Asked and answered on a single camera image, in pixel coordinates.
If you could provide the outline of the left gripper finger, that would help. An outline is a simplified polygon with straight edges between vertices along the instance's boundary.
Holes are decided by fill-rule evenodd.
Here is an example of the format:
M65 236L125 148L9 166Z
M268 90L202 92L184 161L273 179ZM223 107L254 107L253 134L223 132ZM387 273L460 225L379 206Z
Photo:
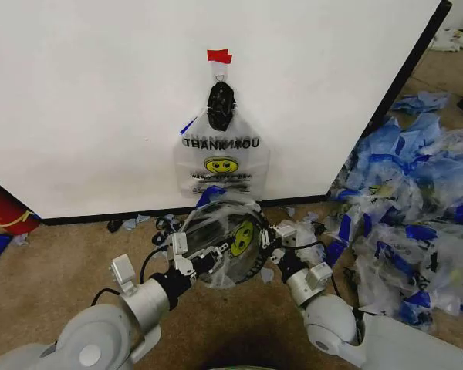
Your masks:
M224 254L230 249L230 244L224 242L218 246L210 246L201 249L187 257L192 264L217 264L222 260Z
M210 269L196 267L195 272L199 279L224 279L227 277L224 266L213 267Z

